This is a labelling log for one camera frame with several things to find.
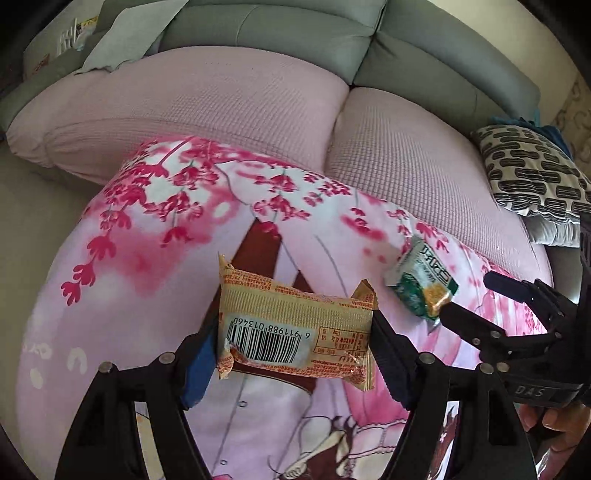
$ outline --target sofa armrest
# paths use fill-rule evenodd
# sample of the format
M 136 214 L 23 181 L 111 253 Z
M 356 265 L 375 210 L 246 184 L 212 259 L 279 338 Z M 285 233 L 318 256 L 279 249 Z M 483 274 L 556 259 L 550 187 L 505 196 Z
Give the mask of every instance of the sofa armrest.
M 578 303 L 583 274 L 579 249 L 546 247 L 546 252 L 554 276 L 554 288 L 571 301 Z

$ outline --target pink sofa cover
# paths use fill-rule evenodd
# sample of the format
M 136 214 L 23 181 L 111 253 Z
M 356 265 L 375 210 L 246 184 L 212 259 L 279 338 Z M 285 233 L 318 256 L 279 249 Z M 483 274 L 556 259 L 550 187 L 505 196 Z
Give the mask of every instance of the pink sofa cover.
M 543 248 L 489 193 L 480 153 L 415 103 L 381 90 L 351 92 L 324 172 L 455 235 L 517 278 L 552 285 Z
M 497 207 L 465 137 L 401 97 L 349 94 L 332 73 L 282 54 L 187 47 L 111 74 L 67 77 L 19 113 L 8 140 L 24 158 L 106 183 L 141 141 L 167 134 L 326 173 L 451 232 L 517 278 L 552 284 L 543 247 L 530 244 L 517 215 Z
M 341 78 L 311 63 L 240 47 L 178 48 L 98 81 L 77 80 L 94 74 L 66 77 L 29 103 L 8 131 L 11 150 L 106 183 L 143 140 L 192 134 L 320 171 L 349 93 Z M 35 122 L 56 101 L 63 108 L 53 109 L 51 125 Z M 45 157 L 28 150 L 39 137 Z

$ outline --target barcode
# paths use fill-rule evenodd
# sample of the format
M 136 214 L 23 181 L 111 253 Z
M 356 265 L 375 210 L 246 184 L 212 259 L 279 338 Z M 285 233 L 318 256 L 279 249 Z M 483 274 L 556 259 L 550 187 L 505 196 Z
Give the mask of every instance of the barcode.
M 233 323 L 226 338 L 250 360 L 292 364 L 300 346 L 301 335 L 281 335 Z

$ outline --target finger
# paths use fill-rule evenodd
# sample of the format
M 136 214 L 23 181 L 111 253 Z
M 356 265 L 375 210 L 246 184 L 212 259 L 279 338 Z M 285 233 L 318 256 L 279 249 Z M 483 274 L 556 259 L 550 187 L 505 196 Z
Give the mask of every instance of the finger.
M 584 432 L 589 425 L 589 408 L 582 403 L 571 403 L 565 408 L 549 409 L 542 420 L 544 427 L 558 432 Z
M 521 404 L 519 406 L 519 410 L 517 411 L 519 415 L 519 419 L 521 420 L 521 424 L 526 432 L 531 430 L 536 423 L 538 423 L 538 419 L 540 418 L 540 410 L 536 407 L 531 407 L 528 404 Z
M 550 450 L 550 456 L 546 467 L 540 473 L 540 480 L 554 480 L 554 478 L 560 473 L 562 467 L 565 465 L 573 450 L 567 450 L 565 452 L 556 453 Z

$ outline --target human hand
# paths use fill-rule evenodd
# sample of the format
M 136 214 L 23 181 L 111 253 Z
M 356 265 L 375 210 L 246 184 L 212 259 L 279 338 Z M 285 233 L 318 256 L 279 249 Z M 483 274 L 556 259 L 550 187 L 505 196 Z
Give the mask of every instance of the human hand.
M 540 414 L 539 408 L 526 404 L 519 407 L 519 418 L 526 432 L 538 423 Z M 551 440 L 548 462 L 540 474 L 540 480 L 551 480 L 558 475 L 587 431 L 591 408 L 578 402 L 565 408 L 551 408 L 544 414 L 542 423 L 548 429 L 564 432 Z

